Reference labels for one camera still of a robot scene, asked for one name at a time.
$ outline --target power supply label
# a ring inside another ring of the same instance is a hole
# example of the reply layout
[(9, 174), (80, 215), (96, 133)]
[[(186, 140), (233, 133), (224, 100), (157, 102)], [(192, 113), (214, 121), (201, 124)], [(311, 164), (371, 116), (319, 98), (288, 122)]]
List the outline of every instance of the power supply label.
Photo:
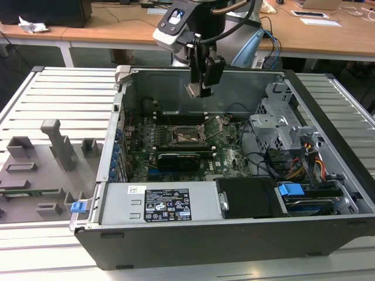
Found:
[(189, 189), (146, 189), (144, 220), (191, 221)]

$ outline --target laptop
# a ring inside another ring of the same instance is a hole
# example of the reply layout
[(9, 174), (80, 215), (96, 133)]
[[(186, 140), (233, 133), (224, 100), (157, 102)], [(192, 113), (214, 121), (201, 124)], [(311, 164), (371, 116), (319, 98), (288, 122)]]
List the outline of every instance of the laptop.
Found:
[(304, 9), (337, 10), (342, 0), (295, 0)]

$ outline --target floor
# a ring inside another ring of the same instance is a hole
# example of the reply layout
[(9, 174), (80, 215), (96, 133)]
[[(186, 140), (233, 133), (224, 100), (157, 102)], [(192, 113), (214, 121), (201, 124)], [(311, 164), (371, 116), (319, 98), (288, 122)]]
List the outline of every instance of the floor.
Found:
[[(114, 68), (117, 65), (111, 62), (110, 51), (106, 49), (88, 49), (72, 48), (73, 61), (77, 67), (108, 67)], [(15, 46), (9, 50), (9, 57), (0, 58), (0, 108), (2, 109), (9, 101), (11, 96), (17, 90), (19, 85), (27, 76), (30, 68), (21, 59), (18, 52), (33, 66), (55, 66), (63, 67), (64, 62), (60, 50), (56, 47), (47, 46)], [(134, 51), (135, 62), (137, 66), (168, 66), (171, 63), (171, 57), (168, 52), (155, 51)], [(306, 62), (303, 72), (312, 72), (311, 68), (315, 65), (314, 60)], [(375, 98), (374, 79), (364, 80), (354, 78), (348, 71), (342, 67), (345, 62), (341, 61), (323, 61), (319, 62), (319, 73), (333, 73), (344, 87), (357, 99), (360, 100), (363, 94), (373, 86), (363, 105), (368, 107)]]

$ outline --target motherboard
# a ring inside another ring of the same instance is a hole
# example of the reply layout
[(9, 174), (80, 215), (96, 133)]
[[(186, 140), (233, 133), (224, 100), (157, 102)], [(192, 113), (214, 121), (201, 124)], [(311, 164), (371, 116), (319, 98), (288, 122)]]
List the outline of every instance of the motherboard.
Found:
[(240, 123), (231, 122), (230, 117), (134, 116), (132, 123), (125, 127), (129, 182), (212, 181), (251, 175), (238, 144)]

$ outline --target wooden desk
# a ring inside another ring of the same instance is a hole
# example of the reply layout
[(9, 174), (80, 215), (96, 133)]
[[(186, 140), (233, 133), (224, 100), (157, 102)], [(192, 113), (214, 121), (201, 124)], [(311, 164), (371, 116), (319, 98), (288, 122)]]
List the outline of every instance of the wooden desk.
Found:
[[(342, 27), (306, 25), (300, 18), (290, 15), (290, 11), (306, 11), (293, 0), (285, 0), (284, 5), (277, 5), (275, 0), (269, 0), (277, 13), (267, 15), (272, 20), (274, 36), (281, 41), (282, 56), (313, 57), (315, 59), (342, 59), (343, 56), (356, 57), (357, 60), (375, 60), (375, 22), (366, 21), (362, 17), (355, 17), (346, 12), (313, 10), (323, 12), (329, 20), (339, 21)], [(356, 7), (359, 12), (367, 12), (361, 7), (370, 5), (353, 2), (342, 2), (341, 7)], [(270, 29), (268, 19), (262, 20), (263, 27)], [(263, 40), (260, 50), (272, 48), (270, 40)]]
[(85, 28), (67, 28), (62, 39), (65, 41), (156, 44), (152, 34), (162, 18), (161, 15), (148, 15), (147, 9), (142, 9), (141, 6), (132, 8), (124, 6), (110, 8), (105, 4), (103, 6), (106, 8), (99, 8), (102, 4), (92, 4), (93, 14)]
[[(281, 56), (375, 61), (375, 22), (345, 12), (322, 11), (329, 15), (330, 19), (339, 20), (342, 27), (306, 25), (300, 17), (289, 14), (290, 10), (303, 11), (292, 0), (285, 0), (284, 5), (277, 5), (275, 0), (268, 1), (276, 7), (277, 13), (261, 13), (260, 16), (269, 16), (272, 20), (274, 35), (282, 43)], [(342, 2), (341, 6), (355, 6), (366, 16), (367, 12), (360, 7), (370, 7), (353, 2)], [(108, 4), (93, 4), (93, 7), (96, 8), (93, 8), (92, 17), (83, 29), (51, 27), (49, 32), (34, 35), (23, 32), (18, 26), (4, 25), (2, 30), (14, 44), (59, 47), (67, 67), (74, 67), (71, 47), (163, 50), (152, 38), (161, 15), (149, 15), (147, 9), (140, 6), (112, 7)], [(267, 19), (262, 22), (264, 27), (269, 29)], [(0, 37), (0, 43), (6, 43), (6, 40)], [(264, 39), (253, 65), (262, 61), (271, 48), (271, 41)]]

